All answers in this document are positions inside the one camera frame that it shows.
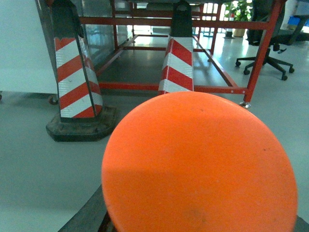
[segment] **traffic cone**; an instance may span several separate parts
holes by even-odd
[[[191,6],[181,0],[174,4],[159,94],[194,90],[192,53]]]
[[[231,16],[228,19],[229,21],[234,21],[234,14],[231,14]],[[232,28],[227,28],[225,32],[225,39],[233,39],[233,29]]]
[[[55,0],[52,20],[60,113],[47,132],[58,142],[99,140],[114,129],[116,108],[103,105],[75,5]]]

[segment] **red metal frame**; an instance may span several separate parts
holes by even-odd
[[[263,37],[260,42],[260,46],[257,52],[255,64],[253,66],[253,70],[251,72],[250,79],[248,81],[248,85],[246,87],[239,87],[234,82],[234,80],[230,77],[230,75],[223,69],[223,67],[216,61],[212,54],[214,51],[214,42],[216,39],[216,33],[214,33],[214,37],[212,39],[211,49],[207,50],[202,48],[200,43],[198,42],[198,38],[194,37],[200,49],[194,49],[195,52],[204,52],[209,61],[215,66],[219,74],[225,80],[227,87],[223,86],[194,86],[195,91],[198,92],[208,92],[208,93],[230,93],[230,94],[243,94],[244,101],[250,102],[252,99],[252,95],[254,92],[254,88],[258,79],[258,75],[263,65],[264,57],[267,52],[267,48],[271,39],[271,35],[274,30],[274,26],[276,25],[276,21],[278,15],[284,6],[286,0],[274,0],[272,6],[272,14],[268,18],[267,22],[235,22],[235,21],[219,21],[220,17],[220,5],[218,7],[218,12],[216,14],[211,14],[211,16],[216,16],[215,21],[208,20],[193,20],[193,27],[206,27],[206,28],[215,28],[215,32],[217,32],[218,28],[238,28],[238,29],[262,29]],[[152,13],[146,14],[146,11],[142,11],[137,9],[136,4],[134,7],[131,7],[131,11],[129,15],[131,18],[124,17],[116,17],[116,14],[128,14],[127,11],[116,11],[115,7],[112,7],[113,17],[80,17],[81,23],[83,24],[99,24],[99,25],[113,25],[114,28],[117,25],[147,25],[147,26],[166,26],[169,27],[171,24],[170,18],[134,18],[134,17],[151,17]],[[157,13],[156,17],[167,16],[170,13],[164,11],[154,11],[154,14]],[[210,16],[210,14],[204,14],[202,12],[197,12],[197,16]],[[146,35],[134,35],[131,40],[126,42],[124,45],[118,46],[118,49],[115,47],[116,52],[109,58],[109,60],[96,72],[97,76],[99,76],[124,50],[153,50],[153,51],[165,51],[166,48],[162,47],[141,47],[141,46],[129,46],[138,36],[146,36]],[[140,84],[140,83],[111,83],[111,82],[100,82],[100,88],[108,88],[108,89],[131,89],[131,90],[153,90],[158,91],[158,84]]]

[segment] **gray floor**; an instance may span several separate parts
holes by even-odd
[[[138,43],[166,46],[166,39],[139,39]],[[241,56],[257,48],[241,38],[217,39],[215,57],[235,79],[246,85]],[[295,171],[298,215],[309,222],[309,43],[289,46],[272,56],[295,64],[295,73],[281,81],[279,71],[265,65],[252,99],[251,112],[265,122],[285,148]],[[107,81],[157,83],[164,52],[125,51],[100,77]],[[224,85],[205,55],[194,55],[195,84]],[[100,167],[108,137],[93,143],[56,143],[45,126],[58,112],[47,94],[4,92],[0,102],[0,231],[58,231],[100,185]],[[103,91],[107,104],[120,117],[155,96],[151,92]],[[241,95],[221,95],[234,102]]]

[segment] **orange round top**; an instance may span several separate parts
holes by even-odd
[[[291,232],[289,159],[257,117],[198,92],[155,97],[116,127],[102,165],[119,232]]]

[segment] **black chair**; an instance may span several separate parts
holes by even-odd
[[[266,21],[268,14],[271,12],[271,4],[272,1],[269,0],[255,0],[253,1],[253,15],[252,15],[252,21]],[[285,8],[283,8],[282,12],[280,13],[274,32],[272,34],[272,38],[269,43],[269,47],[267,49],[267,53],[265,55],[265,59],[263,62],[263,65],[270,64],[280,72],[282,72],[282,77],[281,79],[283,81],[287,80],[286,76],[286,70],[283,69],[280,64],[282,65],[287,65],[290,66],[289,68],[289,73],[294,72],[293,64],[287,63],[285,61],[275,59],[269,56],[270,53],[270,47],[273,46],[273,51],[282,53],[286,49],[281,50],[280,49],[280,44],[284,45],[291,45],[295,41],[308,41],[309,40],[309,33],[302,33],[301,30],[306,23],[306,21],[309,19],[309,15],[294,15],[294,17],[300,18],[300,22],[298,23],[296,29],[294,31],[290,30],[281,30],[281,24],[284,18],[284,11]],[[258,46],[260,44],[261,38],[262,38],[263,31],[262,30],[248,30],[247,35],[248,35],[248,42],[249,45],[253,46]],[[238,58],[236,60],[236,66],[239,67],[241,64],[239,61],[240,60],[255,60],[256,57],[248,57],[248,58]],[[254,62],[251,64],[247,65],[245,67],[245,70],[243,73],[245,75],[248,75],[250,71],[248,70],[249,67],[252,67],[254,65]]]

